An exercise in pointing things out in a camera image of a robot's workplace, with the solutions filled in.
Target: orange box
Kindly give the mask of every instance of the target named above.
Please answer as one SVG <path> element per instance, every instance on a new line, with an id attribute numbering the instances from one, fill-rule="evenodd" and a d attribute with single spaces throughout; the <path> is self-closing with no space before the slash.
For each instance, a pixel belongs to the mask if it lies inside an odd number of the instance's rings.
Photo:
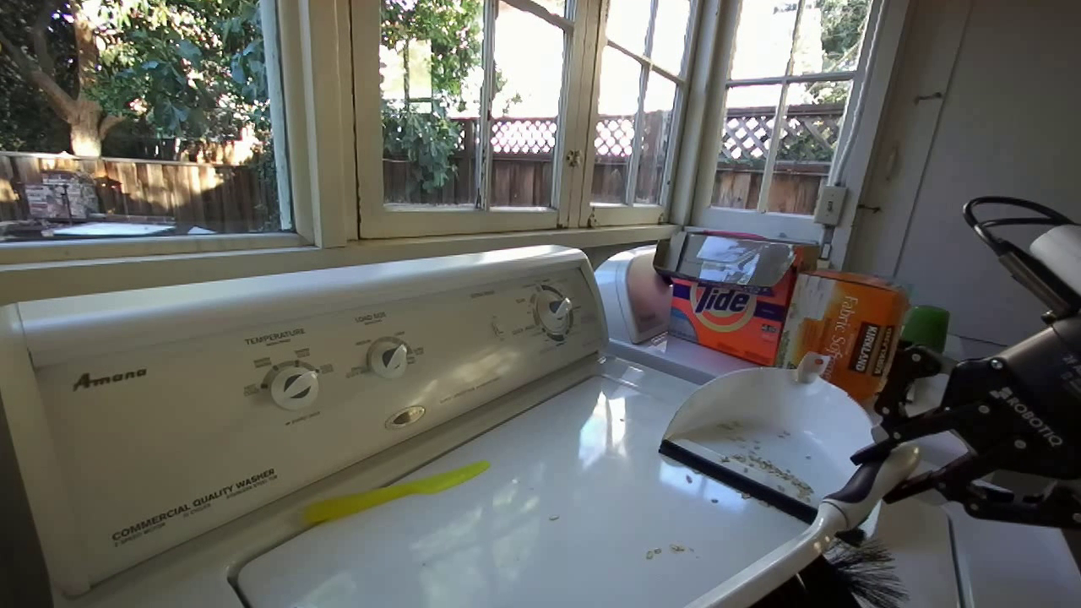
<path id="1" fill-rule="evenodd" d="M 675 277 L 669 288 L 672 332 L 694 339 L 704 348 L 754 364 L 774 364 L 794 282 L 794 268 L 770 289 Z"/>
<path id="2" fill-rule="evenodd" d="M 780 362 L 794 369 L 808 353 L 827 356 L 826 377 L 872 407 L 890 376 L 902 314 L 902 289 L 872 277 L 801 274 L 785 320 Z"/>

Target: control knob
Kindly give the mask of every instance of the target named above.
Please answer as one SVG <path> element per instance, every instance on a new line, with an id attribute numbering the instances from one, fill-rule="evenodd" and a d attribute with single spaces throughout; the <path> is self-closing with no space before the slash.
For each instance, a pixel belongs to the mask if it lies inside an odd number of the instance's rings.
<path id="1" fill-rule="evenodd" d="M 271 371 L 268 393 L 281 408 L 309 408 L 318 399 L 318 371 L 303 364 L 281 364 Z"/>
<path id="2" fill-rule="evenodd" d="M 410 346 L 405 341 L 374 341 L 370 353 L 370 369 L 383 377 L 405 377 Z"/>
<path id="3" fill-rule="evenodd" d="M 548 339 L 561 341 L 571 336 L 571 323 L 574 323 L 574 301 L 571 296 L 566 296 L 554 288 L 544 288 L 533 294 L 533 306 L 538 306 L 538 320 Z"/>

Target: yellow stripe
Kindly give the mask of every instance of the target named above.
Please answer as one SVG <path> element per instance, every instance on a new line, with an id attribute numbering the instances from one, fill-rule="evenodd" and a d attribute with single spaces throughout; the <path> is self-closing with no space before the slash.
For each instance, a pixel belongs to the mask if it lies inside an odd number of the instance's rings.
<path id="1" fill-rule="evenodd" d="M 360 492 L 318 500 L 318 502 L 303 506 L 300 519 L 303 525 L 328 525 L 328 519 L 342 519 L 351 515 L 364 515 L 364 509 L 395 502 L 401 498 L 445 492 L 445 491 L 456 491 L 456 485 L 477 481 L 481 474 L 488 474 L 488 458 L 475 458 L 461 471 L 445 471 L 445 474 L 436 474 L 425 481 L 405 481 L 405 484 L 392 484 L 392 485 L 374 485 L 374 491 L 360 491 Z"/>

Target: fence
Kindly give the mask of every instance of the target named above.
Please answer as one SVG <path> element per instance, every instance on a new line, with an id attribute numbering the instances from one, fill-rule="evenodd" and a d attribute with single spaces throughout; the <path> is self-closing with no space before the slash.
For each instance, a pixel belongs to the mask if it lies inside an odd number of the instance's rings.
<path id="1" fill-rule="evenodd" d="M 417 174 L 405 161 L 386 166 L 386 197 L 392 204 L 465 204 L 477 198 L 477 122 L 464 117 L 456 179 L 440 192 L 410 192 Z M 729 108 L 722 128 L 722 152 L 717 161 L 717 205 L 754 205 L 764 183 L 764 160 L 770 150 L 774 108 Z M 770 187 L 770 210 L 812 214 L 831 152 L 843 131 L 843 105 L 794 105 L 785 114 L 779 137 L 779 168 Z M 595 198 L 625 198 L 629 168 L 637 168 L 631 192 L 655 197 L 658 168 L 665 166 L 665 114 L 646 114 L 640 126 L 629 114 L 603 114 L 595 131 Z M 495 204 L 544 205 L 550 198 L 559 122 L 554 117 L 498 117 L 495 150 Z"/>
<path id="2" fill-rule="evenodd" d="M 0 157 L 0 221 L 84 214 L 175 230 L 279 230 L 274 166 Z"/>

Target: washing machine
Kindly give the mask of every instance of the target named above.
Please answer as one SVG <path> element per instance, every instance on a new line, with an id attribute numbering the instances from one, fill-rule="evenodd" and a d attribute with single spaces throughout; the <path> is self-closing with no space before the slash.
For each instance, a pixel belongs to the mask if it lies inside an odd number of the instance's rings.
<path id="1" fill-rule="evenodd" d="M 808 527 L 658 455 L 741 364 L 612 348 L 569 248 L 29 301 L 0 359 L 11 604 L 655 608 Z M 942 509 L 878 538 L 960 600 Z"/>

